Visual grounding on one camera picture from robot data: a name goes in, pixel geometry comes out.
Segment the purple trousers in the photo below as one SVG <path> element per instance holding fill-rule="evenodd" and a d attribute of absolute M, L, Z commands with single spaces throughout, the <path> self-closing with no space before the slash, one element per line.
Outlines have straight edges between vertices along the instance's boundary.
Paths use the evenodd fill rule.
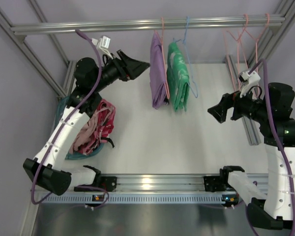
<path fill-rule="evenodd" d="M 152 107 L 159 109 L 169 103 L 169 87 L 165 70 L 163 45 L 159 34 L 155 31 L 150 46 L 150 89 Z"/>

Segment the pink wire hanger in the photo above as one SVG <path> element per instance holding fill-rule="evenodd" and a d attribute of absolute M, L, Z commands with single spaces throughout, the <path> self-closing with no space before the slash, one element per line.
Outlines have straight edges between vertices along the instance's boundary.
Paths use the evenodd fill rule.
<path fill-rule="evenodd" d="M 156 35 L 158 36 L 159 41 L 161 42 L 161 51 L 162 51 L 162 58 L 163 58 L 163 66 L 164 66 L 164 74 L 165 74 L 165 90 L 166 90 L 166 97 L 168 100 L 170 100 L 170 91 L 168 86 L 168 80 L 167 80 L 167 70 L 166 70 L 166 63 L 165 63 L 165 55 L 164 55 L 164 18 L 161 17 L 161 23 L 162 23 L 162 32 L 161 35 L 158 33 L 158 31 L 154 31 Z"/>

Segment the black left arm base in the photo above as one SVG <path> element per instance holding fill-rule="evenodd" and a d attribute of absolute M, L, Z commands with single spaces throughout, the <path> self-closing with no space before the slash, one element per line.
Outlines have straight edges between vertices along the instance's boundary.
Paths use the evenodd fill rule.
<path fill-rule="evenodd" d="M 92 170 L 95 176 L 92 183 L 75 186 L 75 192 L 100 191 L 100 189 L 104 189 L 107 192 L 113 192 L 116 189 L 118 179 L 116 176 L 104 176 L 99 169 L 89 165 L 84 165 L 83 168 Z"/>

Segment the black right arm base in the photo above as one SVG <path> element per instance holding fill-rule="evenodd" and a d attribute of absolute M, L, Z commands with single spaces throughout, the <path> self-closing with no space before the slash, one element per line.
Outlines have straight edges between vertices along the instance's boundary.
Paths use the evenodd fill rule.
<path fill-rule="evenodd" d="M 206 192 L 222 192 L 222 191 L 234 191 L 234 189 L 228 184 L 229 173 L 239 171 L 245 172 L 240 166 L 224 166 L 219 169 L 218 176 L 204 176 L 204 187 Z"/>

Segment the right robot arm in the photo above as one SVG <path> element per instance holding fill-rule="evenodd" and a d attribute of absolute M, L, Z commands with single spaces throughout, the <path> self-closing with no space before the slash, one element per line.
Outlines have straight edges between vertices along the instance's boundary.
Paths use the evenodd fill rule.
<path fill-rule="evenodd" d="M 293 88 L 283 83 L 270 83 L 263 99 L 251 94 L 226 93 L 220 102 L 208 108 L 219 123 L 226 120 L 233 108 L 231 120 L 247 117 L 260 125 L 264 137 L 268 166 L 268 190 L 263 194 L 248 179 L 240 166 L 220 169 L 223 183 L 233 188 L 246 204 L 251 226 L 268 230 L 291 230 L 295 233 L 295 119 L 291 118 Z"/>

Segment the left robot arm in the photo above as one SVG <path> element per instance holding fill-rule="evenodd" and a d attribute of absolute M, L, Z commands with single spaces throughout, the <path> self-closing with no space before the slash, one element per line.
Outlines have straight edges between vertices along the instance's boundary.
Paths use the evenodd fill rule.
<path fill-rule="evenodd" d="M 23 163 L 26 174 L 32 181 L 31 192 L 39 186 L 55 195 L 62 195 L 70 188 L 94 186 L 100 171 L 84 165 L 65 170 L 63 164 L 78 133 L 90 121 L 102 101 L 100 91 L 121 80 L 135 80 L 150 63 L 133 59 L 122 50 L 117 56 L 98 56 L 98 62 L 86 57 L 75 67 L 76 87 L 69 96 L 63 115 L 41 151 Z"/>

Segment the green tie-dye trousers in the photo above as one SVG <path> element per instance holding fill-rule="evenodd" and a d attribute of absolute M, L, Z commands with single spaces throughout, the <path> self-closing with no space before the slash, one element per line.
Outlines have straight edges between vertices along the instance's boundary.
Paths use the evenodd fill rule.
<path fill-rule="evenodd" d="M 167 81 L 170 92 L 170 103 L 175 112 L 187 110 L 189 97 L 189 73 L 184 56 L 176 42 L 168 46 Z"/>

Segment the pink camouflage trousers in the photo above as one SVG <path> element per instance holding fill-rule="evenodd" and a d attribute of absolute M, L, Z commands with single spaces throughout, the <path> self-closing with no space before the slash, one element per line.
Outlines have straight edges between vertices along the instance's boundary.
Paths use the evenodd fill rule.
<path fill-rule="evenodd" d="M 82 155 L 90 156 L 100 149 L 104 143 L 114 145 L 110 138 L 110 134 L 114 129 L 114 119 L 116 115 L 116 107 L 105 99 L 102 99 L 91 118 L 97 119 L 97 127 L 91 140 L 79 146 L 78 152 Z"/>

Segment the pale pink garment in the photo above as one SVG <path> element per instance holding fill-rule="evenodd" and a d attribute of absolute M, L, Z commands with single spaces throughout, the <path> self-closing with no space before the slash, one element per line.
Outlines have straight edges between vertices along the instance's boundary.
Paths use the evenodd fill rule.
<path fill-rule="evenodd" d="M 89 121 L 82 127 L 78 135 L 76 136 L 73 144 L 69 149 L 69 153 L 73 154 L 74 151 L 77 151 L 79 146 L 88 143 L 91 140 L 91 136 L 94 134 L 97 127 L 97 119 L 90 118 Z"/>

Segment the left aluminium frame post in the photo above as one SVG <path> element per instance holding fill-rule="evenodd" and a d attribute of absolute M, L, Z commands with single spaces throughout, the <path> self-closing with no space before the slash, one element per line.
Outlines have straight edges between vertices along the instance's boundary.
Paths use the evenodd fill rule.
<path fill-rule="evenodd" d="M 48 86 L 56 93 L 58 98 L 63 98 L 68 96 L 72 90 L 74 77 L 73 71 L 76 65 L 76 61 L 69 61 L 67 56 L 65 55 L 64 50 L 60 46 L 59 41 L 55 36 L 50 35 L 49 39 L 51 40 L 53 46 L 56 51 L 61 56 L 64 64 L 67 66 L 67 73 L 65 76 L 64 84 L 59 85 L 51 73 L 48 71 L 46 66 L 40 60 L 38 55 L 34 52 L 34 50 L 30 47 L 30 45 L 25 41 L 24 35 L 16 35 L 12 30 L 13 23 L 6 16 L 4 11 L 0 7 L 0 28 L 5 32 L 5 34 L 9 37 L 9 39 L 13 42 L 13 44 L 18 48 L 18 50 L 22 53 L 23 56 L 27 59 L 27 61 L 34 67 L 34 69 L 38 72 L 41 78 L 48 84 Z"/>

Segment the aluminium hanging rail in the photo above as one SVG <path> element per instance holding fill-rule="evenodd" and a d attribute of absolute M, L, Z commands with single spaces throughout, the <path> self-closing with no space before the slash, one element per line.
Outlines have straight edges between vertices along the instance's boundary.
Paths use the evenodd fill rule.
<path fill-rule="evenodd" d="M 82 32 L 113 32 L 136 30 L 180 30 L 208 29 L 208 28 L 240 28 L 262 27 L 265 25 L 279 27 L 285 21 L 280 14 L 243 15 L 232 17 L 213 18 L 181 18 L 181 19 L 152 19 L 152 20 L 123 20 L 123 21 L 99 21 L 99 22 L 69 22 L 69 23 L 35 23 L 17 24 L 11 27 L 15 35 L 39 35 L 39 34 L 63 34 Z"/>

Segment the aluminium front rail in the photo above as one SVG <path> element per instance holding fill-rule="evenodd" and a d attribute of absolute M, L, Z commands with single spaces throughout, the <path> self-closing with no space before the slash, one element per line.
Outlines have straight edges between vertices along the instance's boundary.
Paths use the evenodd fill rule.
<path fill-rule="evenodd" d="M 117 187 L 113 192 L 121 194 L 175 194 L 175 193 L 202 193 L 206 192 L 204 187 L 204 176 L 218 176 L 219 174 L 155 174 L 155 175 L 137 175 L 137 174 L 102 174 L 104 176 L 116 176 Z M 80 184 L 90 184 L 95 174 L 91 171 L 89 174 L 74 173 L 71 180 L 53 180 L 54 188 L 45 188 L 36 184 L 30 188 L 31 194 L 52 193 L 61 196 L 66 193 L 75 193 L 74 187 Z"/>

